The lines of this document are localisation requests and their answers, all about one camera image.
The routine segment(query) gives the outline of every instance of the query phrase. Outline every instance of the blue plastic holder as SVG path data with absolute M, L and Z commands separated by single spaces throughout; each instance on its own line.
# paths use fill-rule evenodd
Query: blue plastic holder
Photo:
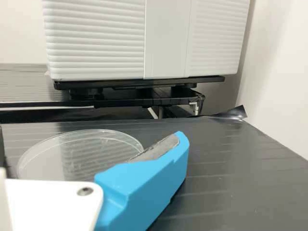
M 104 192 L 95 230 L 144 231 L 155 221 L 186 176 L 189 141 L 180 131 L 175 135 L 178 145 L 158 159 L 118 164 L 95 175 Z

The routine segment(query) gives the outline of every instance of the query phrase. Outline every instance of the white ribbed housing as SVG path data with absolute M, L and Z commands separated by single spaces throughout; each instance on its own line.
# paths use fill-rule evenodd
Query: white ribbed housing
M 187 76 L 235 74 L 249 0 L 192 0 Z
M 56 80 L 143 78 L 145 0 L 43 0 Z
M 51 77 L 237 72 L 250 0 L 43 0 Z

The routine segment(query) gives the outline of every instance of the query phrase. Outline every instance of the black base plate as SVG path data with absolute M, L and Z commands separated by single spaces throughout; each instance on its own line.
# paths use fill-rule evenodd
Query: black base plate
M 54 88 L 57 90 L 71 89 L 140 89 L 186 86 L 195 88 L 197 83 L 223 82 L 223 76 L 199 76 L 189 78 L 171 79 L 125 79 L 125 80 L 99 80 L 99 81 L 55 81 Z

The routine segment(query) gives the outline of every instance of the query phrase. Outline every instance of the white wall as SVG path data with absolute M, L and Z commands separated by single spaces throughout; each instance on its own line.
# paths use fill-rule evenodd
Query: white wall
M 41 0 L 0 0 L 0 63 L 46 62 Z
M 308 1 L 255 0 L 237 104 L 308 159 Z

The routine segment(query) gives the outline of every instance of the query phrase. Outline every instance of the clear petri dish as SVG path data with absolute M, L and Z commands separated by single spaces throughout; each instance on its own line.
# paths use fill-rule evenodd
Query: clear petri dish
M 96 173 L 126 162 L 141 152 L 141 143 L 123 132 L 72 131 L 28 149 L 17 164 L 17 176 L 28 180 L 93 181 Z

